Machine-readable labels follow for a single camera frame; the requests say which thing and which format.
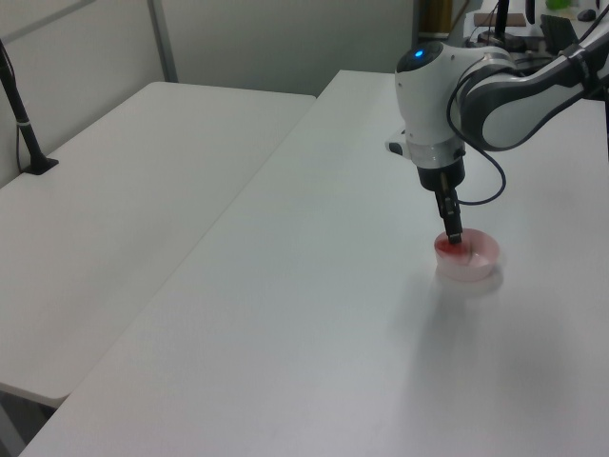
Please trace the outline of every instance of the black cable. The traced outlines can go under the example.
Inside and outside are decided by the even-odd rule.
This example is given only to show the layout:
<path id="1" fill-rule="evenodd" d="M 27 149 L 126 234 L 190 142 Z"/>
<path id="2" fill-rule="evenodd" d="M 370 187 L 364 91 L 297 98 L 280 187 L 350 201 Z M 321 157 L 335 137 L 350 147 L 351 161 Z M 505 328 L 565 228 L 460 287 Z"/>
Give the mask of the black cable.
<path id="1" fill-rule="evenodd" d="M 4 55 L 4 58 L 6 59 L 7 63 L 9 64 L 9 69 L 10 69 L 10 76 L 12 77 L 12 80 L 15 81 L 15 68 L 12 66 L 12 62 L 10 61 L 10 57 L 9 54 L 7 53 L 7 50 L 5 50 L 4 45 L 2 44 L 2 42 L 0 41 L 0 50 L 2 51 L 2 55 Z M 19 173 L 23 173 L 23 170 L 21 169 L 21 157 L 19 156 L 19 126 L 16 126 L 17 129 L 17 134 L 16 134 L 16 139 L 15 139 L 15 155 L 17 157 L 17 169 L 19 169 Z"/>
<path id="2" fill-rule="evenodd" d="M 514 63 L 517 64 L 521 64 L 522 62 L 537 62 L 538 60 L 548 60 L 548 61 L 552 61 L 554 60 L 555 57 L 523 57 L 521 59 L 516 59 L 514 61 Z"/>
<path id="3" fill-rule="evenodd" d="M 493 15 L 495 14 L 495 11 L 497 10 L 498 7 L 499 7 L 499 2 L 497 2 L 497 5 L 495 5 L 495 8 L 493 8 L 493 10 L 491 12 L 489 12 L 488 15 L 486 16 L 486 18 L 484 19 L 484 21 L 488 20 L 488 32 L 489 33 L 491 31 L 491 23 L 493 22 Z M 471 35 L 469 35 L 469 38 L 467 38 L 467 41 L 465 42 L 465 44 L 471 43 L 472 36 L 474 36 L 474 33 L 476 33 L 476 30 L 479 28 L 480 28 L 480 26 L 477 26 L 472 30 L 472 33 L 471 33 Z"/>
<path id="4" fill-rule="evenodd" d="M 7 53 L 7 50 L 4 49 L 4 45 L 1 41 L 0 49 L 2 50 L 2 55 L 4 55 L 5 59 L 7 60 L 7 63 L 9 64 L 10 76 L 12 76 L 12 80 L 15 81 L 15 69 L 12 67 L 12 62 L 10 61 L 9 54 Z"/>
<path id="5" fill-rule="evenodd" d="M 492 76 L 493 74 L 497 74 L 500 72 L 505 72 L 506 69 L 499 69 L 497 71 L 492 72 L 491 74 L 489 74 L 487 77 Z M 499 175 L 501 176 L 501 187 L 500 189 L 497 191 L 497 193 L 495 193 L 495 195 L 486 198 L 484 200 L 479 200 L 477 202 L 466 202 L 463 200 L 457 200 L 459 202 L 460 205 L 466 205 L 467 207 L 476 207 L 479 205 L 485 205 L 487 203 L 492 202 L 493 200 L 496 200 L 497 198 L 499 198 L 499 196 L 503 193 L 503 191 L 505 190 L 505 186 L 507 185 L 507 179 L 505 177 L 505 171 L 503 171 L 503 169 L 501 168 L 501 165 L 499 165 L 499 163 L 490 155 L 488 155 L 488 153 L 486 153 L 485 151 L 483 151 L 480 148 L 477 148 L 476 146 L 472 145 L 469 141 L 467 141 L 467 138 L 465 138 L 465 136 L 459 131 L 459 129 L 457 129 L 457 127 L 455 126 L 455 124 L 453 123 L 453 120 L 450 116 L 450 110 L 452 109 L 453 106 L 453 102 L 455 101 L 455 97 L 457 97 L 457 92 L 459 92 L 459 90 L 463 87 L 463 85 L 469 81 L 469 79 L 475 74 L 474 71 L 472 71 L 471 73 L 469 73 L 467 76 L 465 76 L 460 82 L 459 84 L 455 87 L 455 89 L 453 90 L 453 92 L 450 95 L 450 98 L 448 100 L 448 105 L 446 107 L 446 120 L 448 121 L 448 125 L 450 126 L 450 128 L 455 132 L 455 134 L 461 138 L 461 140 L 469 145 L 471 148 L 475 149 L 477 152 L 480 153 L 480 155 L 482 157 L 484 157 L 486 160 L 488 160 L 491 164 L 493 164 L 493 166 L 497 169 L 497 171 L 499 172 Z"/>
<path id="6" fill-rule="evenodd" d="M 592 33 L 592 30 L 594 30 L 598 24 L 600 24 L 600 21 L 602 21 L 602 18 L 605 17 L 607 15 L 607 12 L 609 12 L 609 5 L 607 5 L 605 7 L 605 9 L 602 11 L 601 14 L 599 14 L 599 16 L 597 17 L 597 19 L 592 23 L 592 25 L 590 26 L 590 28 L 581 36 L 581 38 L 577 41 L 577 44 L 581 43 L 583 40 L 585 40 L 590 33 Z"/>
<path id="7" fill-rule="evenodd" d="M 17 127 L 17 140 L 15 141 L 15 154 L 17 155 L 17 169 L 19 169 L 19 174 L 23 173 L 21 169 L 21 158 L 19 157 L 19 126 Z"/>

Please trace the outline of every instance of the red substance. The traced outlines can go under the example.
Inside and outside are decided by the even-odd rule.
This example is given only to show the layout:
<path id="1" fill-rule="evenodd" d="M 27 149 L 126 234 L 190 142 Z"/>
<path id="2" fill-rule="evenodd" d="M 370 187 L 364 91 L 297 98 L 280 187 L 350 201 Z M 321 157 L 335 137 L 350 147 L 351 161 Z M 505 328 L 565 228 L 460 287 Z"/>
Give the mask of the red substance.
<path id="1" fill-rule="evenodd" d="M 451 256 L 461 257 L 469 256 L 472 250 L 471 244 L 467 240 L 451 245 L 448 242 L 448 238 L 442 238 L 436 242 L 436 250 L 439 252 L 446 253 Z"/>

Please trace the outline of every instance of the black stand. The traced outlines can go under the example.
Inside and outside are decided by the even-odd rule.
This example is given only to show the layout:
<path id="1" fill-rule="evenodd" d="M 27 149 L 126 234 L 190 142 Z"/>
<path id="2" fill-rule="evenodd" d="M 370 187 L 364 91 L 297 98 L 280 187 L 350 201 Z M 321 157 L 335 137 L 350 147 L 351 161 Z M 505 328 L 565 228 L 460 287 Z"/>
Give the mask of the black stand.
<path id="1" fill-rule="evenodd" d="M 10 67 L 9 58 L 2 41 L 0 41 L 0 79 L 2 80 L 4 91 L 9 98 L 12 112 L 17 120 L 17 126 L 19 127 L 29 150 L 30 165 L 26 167 L 23 172 L 36 175 L 43 174 L 49 169 L 52 169 L 59 162 L 55 159 L 46 157 L 40 150 L 40 146 L 38 146 L 38 140 L 36 140 L 36 135 L 34 135 L 34 130 L 29 122 L 28 114 L 21 101 L 14 74 Z"/>
<path id="2" fill-rule="evenodd" d="M 497 20 L 495 23 L 495 31 L 485 31 L 478 35 L 478 42 L 489 46 L 497 46 L 508 52 L 525 52 L 526 44 L 524 40 L 518 36 L 505 33 L 507 26 L 507 11 L 510 6 L 509 0 L 500 0 L 497 6 Z"/>

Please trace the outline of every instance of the black object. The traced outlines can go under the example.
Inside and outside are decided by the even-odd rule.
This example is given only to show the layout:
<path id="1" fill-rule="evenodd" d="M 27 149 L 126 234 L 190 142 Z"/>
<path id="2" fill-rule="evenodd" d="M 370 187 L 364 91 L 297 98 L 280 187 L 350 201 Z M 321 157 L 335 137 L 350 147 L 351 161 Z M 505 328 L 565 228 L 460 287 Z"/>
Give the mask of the black object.
<path id="1" fill-rule="evenodd" d="M 23 172 L 30 174 L 43 174 L 44 172 L 52 169 L 59 162 L 55 159 L 49 159 L 40 150 L 38 146 L 38 140 L 34 135 L 34 130 L 29 122 L 26 108 L 23 106 L 19 90 L 17 90 L 17 84 L 15 82 L 14 73 L 10 65 L 9 55 L 0 40 L 0 79 L 2 80 L 2 86 L 4 91 L 9 98 L 10 107 L 17 120 L 17 126 L 21 130 L 23 139 L 28 146 L 30 165 L 25 167 Z"/>
<path id="2" fill-rule="evenodd" d="M 578 21 L 581 22 L 592 22 L 597 18 L 597 12 L 594 10 L 580 11 L 578 14 Z"/>
<path id="3" fill-rule="evenodd" d="M 535 10 L 531 4 L 534 0 L 527 0 L 526 3 L 526 18 L 531 24 L 535 23 Z M 519 36 L 514 36 L 510 33 L 505 33 L 505 27 L 507 25 L 507 12 L 510 6 L 509 0 L 499 0 L 497 5 L 497 20 L 495 22 L 494 31 L 484 31 L 478 35 L 478 42 L 484 43 L 488 46 L 497 46 L 503 48 L 508 52 L 525 52 L 526 43 Z M 529 18 L 529 13 L 532 11 L 533 22 Z"/>
<path id="4" fill-rule="evenodd" d="M 524 14 L 526 15 L 526 20 L 529 21 L 529 24 L 535 24 L 535 0 L 526 0 Z"/>
<path id="5" fill-rule="evenodd" d="M 432 190 L 436 194 L 438 211 L 444 221 L 444 229 L 448 242 L 455 245 L 461 242 L 463 232 L 461 223 L 461 210 L 459 208 L 459 198 L 455 189 L 465 177 L 465 167 L 463 159 L 460 157 L 456 162 L 440 169 L 421 169 L 419 181 L 424 189 Z"/>
<path id="6" fill-rule="evenodd" d="M 562 50 L 578 42 L 571 21 L 565 17 L 541 15 L 541 30 L 545 39 L 546 50 L 558 55 Z"/>

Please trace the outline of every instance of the black clamp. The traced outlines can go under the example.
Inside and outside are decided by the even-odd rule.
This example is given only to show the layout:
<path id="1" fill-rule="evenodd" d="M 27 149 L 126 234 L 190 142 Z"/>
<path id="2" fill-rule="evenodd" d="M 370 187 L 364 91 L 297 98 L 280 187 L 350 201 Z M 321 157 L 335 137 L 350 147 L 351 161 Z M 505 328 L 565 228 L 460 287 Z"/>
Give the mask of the black clamp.
<path id="1" fill-rule="evenodd" d="M 562 50 L 559 55 L 567 58 L 571 67 L 580 78 L 584 90 L 584 97 L 593 97 L 598 91 L 603 89 L 603 84 L 599 80 L 597 72 L 590 68 L 588 61 L 590 53 L 578 44 L 571 45 L 566 50 Z"/>

